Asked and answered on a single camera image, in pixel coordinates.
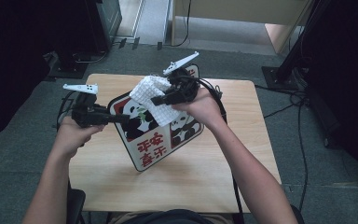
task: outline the wire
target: wire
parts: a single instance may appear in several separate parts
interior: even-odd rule
[[[105,51],[105,52],[103,53],[103,56],[102,56],[101,58],[95,60],[95,61],[78,61],[78,60],[75,60],[75,62],[76,62],[76,63],[97,63],[97,62],[99,62],[100,60],[102,60],[102,59],[106,56],[106,54],[107,54],[107,52]]]
[[[58,115],[57,115],[57,120],[56,120],[56,129],[58,131],[58,129],[60,128],[60,123],[61,123],[61,119],[62,119],[62,114],[64,114],[65,112],[68,112],[70,110],[70,107],[72,105],[71,104],[68,106],[68,109],[66,109],[65,111],[63,111],[63,107],[66,105],[66,102],[68,101],[69,97],[76,91],[70,91],[68,92],[68,94],[66,94],[65,98],[63,98],[61,106],[60,106],[60,110],[58,111]]]
[[[303,191],[301,194],[301,199],[300,199],[300,204],[298,207],[298,210],[301,212],[302,211],[302,207],[304,204],[304,199],[305,199],[305,194],[307,192],[307,185],[308,185],[308,165],[307,165],[307,159],[305,157],[305,151],[304,151],[304,145],[303,145],[303,140],[302,140],[302,134],[301,134],[301,107],[303,106],[303,102],[301,103],[301,105],[298,107],[298,117],[297,117],[297,127],[298,127],[298,138],[300,141],[300,147],[301,147],[301,154],[302,154],[302,158],[303,158],[303,162],[304,162],[304,187],[303,187]]]
[[[188,20],[190,18],[190,11],[191,11],[191,0],[188,2],[188,9],[187,9],[187,26],[186,26],[186,36],[185,36],[185,39],[182,41],[182,43],[178,44],[178,45],[173,45],[172,47],[179,47],[179,46],[182,46],[187,38],[188,38]]]
[[[203,87],[205,87],[205,89],[207,89],[209,91],[209,93],[212,95],[212,97],[214,98],[214,100],[216,101],[216,103],[219,106],[220,109],[220,114],[223,118],[223,120],[225,121],[225,123],[227,123],[227,112],[223,106],[222,101],[220,100],[221,98],[221,91],[220,91],[220,87],[216,86],[215,88],[213,87],[213,85],[205,80],[205,79],[200,79],[200,78],[196,78],[196,77],[188,77],[188,76],[178,76],[178,77],[174,77],[173,79],[179,79],[179,78],[188,78],[191,80],[195,80],[197,83],[199,83],[200,85],[202,85]],[[240,223],[244,223],[244,219],[243,219],[243,210],[242,210],[242,204],[241,204],[241,199],[240,199],[240,193],[238,191],[238,185],[237,182],[234,178],[234,175],[232,176],[232,181],[233,181],[233,188],[234,188],[234,193],[235,193],[235,198],[237,200],[237,205],[238,205],[238,210],[239,210],[239,222]]]
[[[277,111],[275,111],[275,112],[272,112],[272,113],[270,113],[270,114],[264,116],[264,119],[269,118],[269,117],[272,117],[272,116],[278,114],[279,112],[283,112],[284,110],[286,110],[286,109],[288,109],[288,108],[290,108],[290,107],[292,107],[292,106],[294,106],[294,105],[291,104],[291,105],[289,105],[289,106],[284,107],[283,109],[280,109],[280,110],[277,110]]]
[[[267,90],[267,91],[272,91],[270,89],[267,88],[263,88],[260,86],[257,86],[257,88],[263,89],[263,90]],[[301,212],[302,211],[302,207],[304,204],[304,199],[305,199],[305,195],[307,193],[307,186],[308,186],[308,175],[309,175],[309,171],[308,171],[308,164],[307,164],[307,158],[305,157],[305,150],[304,150],[304,144],[303,144],[303,138],[302,138],[302,133],[301,133],[301,108],[302,106],[308,101],[308,97],[306,95],[305,92],[303,91],[294,91],[291,92],[290,94],[290,105],[284,107],[283,109],[277,110],[269,115],[266,115],[264,118],[269,118],[279,112],[284,111],[285,109],[288,109],[290,107],[292,107],[293,105],[298,106],[298,114],[297,114],[297,131],[298,131],[298,139],[299,139],[299,144],[300,144],[300,150],[301,150],[301,156],[304,162],[304,187],[301,193],[301,199],[300,199],[300,203],[298,206],[298,210]]]

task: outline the panda print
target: panda print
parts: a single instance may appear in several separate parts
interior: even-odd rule
[[[133,100],[129,100],[124,106],[121,106],[119,112],[120,114],[130,115],[130,121],[121,124],[128,142],[158,127],[150,112],[143,105]]]
[[[200,123],[186,113],[171,122],[171,144],[172,148],[179,146],[185,140],[190,139],[200,130]]]

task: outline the black chair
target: black chair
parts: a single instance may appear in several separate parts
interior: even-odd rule
[[[81,215],[84,202],[86,201],[86,193],[81,189],[72,189],[68,185],[68,196],[66,203],[66,223],[67,224],[85,224],[84,218]]]

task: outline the metal stand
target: metal stand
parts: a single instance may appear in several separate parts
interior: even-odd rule
[[[73,63],[71,66],[64,66],[60,61],[57,60],[53,64],[49,77],[62,77],[62,78],[77,78],[82,79],[86,72],[87,63]]]
[[[292,75],[290,75],[283,81],[278,80],[277,72],[279,70],[279,67],[262,66],[261,70],[263,71],[263,75],[266,79],[267,86],[269,89],[298,91],[296,79]]]

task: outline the person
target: person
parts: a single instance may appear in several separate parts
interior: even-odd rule
[[[172,108],[187,112],[213,133],[258,223],[297,223],[280,184],[227,126],[216,101],[206,89],[200,88],[193,102]],[[23,223],[66,222],[69,162],[80,146],[102,130],[103,126],[82,129],[69,117],[64,118]]]

